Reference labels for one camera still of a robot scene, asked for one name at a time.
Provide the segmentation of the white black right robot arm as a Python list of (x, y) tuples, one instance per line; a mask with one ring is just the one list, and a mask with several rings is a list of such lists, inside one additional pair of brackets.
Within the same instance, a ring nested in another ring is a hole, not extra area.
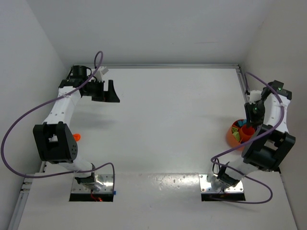
[(286, 121), (291, 99), (292, 92), (277, 80), (269, 82), (262, 91), (250, 92), (244, 108), (247, 127), (255, 129), (253, 142), (243, 148), (240, 158), (220, 168), (217, 180), (225, 187), (236, 186), (251, 172), (274, 171), (279, 167), (295, 144)]

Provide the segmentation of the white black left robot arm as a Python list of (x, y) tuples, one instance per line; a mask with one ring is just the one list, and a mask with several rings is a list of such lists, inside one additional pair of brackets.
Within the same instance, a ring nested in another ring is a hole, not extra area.
[(100, 184), (93, 172), (94, 165), (78, 154), (77, 140), (69, 129), (70, 121), (78, 101), (83, 96), (92, 101), (119, 103), (113, 80), (108, 80), (108, 89), (104, 81), (94, 77), (88, 81), (86, 66), (73, 66), (69, 76), (59, 85), (59, 100), (55, 102), (48, 117), (40, 125), (35, 125), (33, 135), (40, 159), (58, 164), (75, 173), (77, 183), (93, 188)]

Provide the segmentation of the large teal lego brick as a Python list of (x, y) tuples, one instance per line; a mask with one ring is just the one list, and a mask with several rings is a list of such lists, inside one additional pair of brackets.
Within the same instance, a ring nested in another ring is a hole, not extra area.
[(247, 123), (246, 119), (241, 119), (241, 120), (237, 120), (236, 121), (236, 126), (237, 127), (242, 127), (243, 125), (245, 125)]

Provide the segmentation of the light green lego brick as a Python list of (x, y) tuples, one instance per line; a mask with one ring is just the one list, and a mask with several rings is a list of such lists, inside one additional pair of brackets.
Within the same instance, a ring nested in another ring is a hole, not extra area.
[(232, 135), (234, 136), (235, 140), (237, 142), (240, 142), (240, 134), (239, 134), (239, 128), (237, 127), (231, 127)]

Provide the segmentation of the orange round lego piece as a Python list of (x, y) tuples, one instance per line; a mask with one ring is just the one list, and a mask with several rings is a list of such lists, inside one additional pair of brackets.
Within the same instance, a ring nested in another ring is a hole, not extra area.
[(76, 142), (80, 141), (81, 140), (81, 135), (79, 133), (75, 133), (73, 134), (73, 138)]

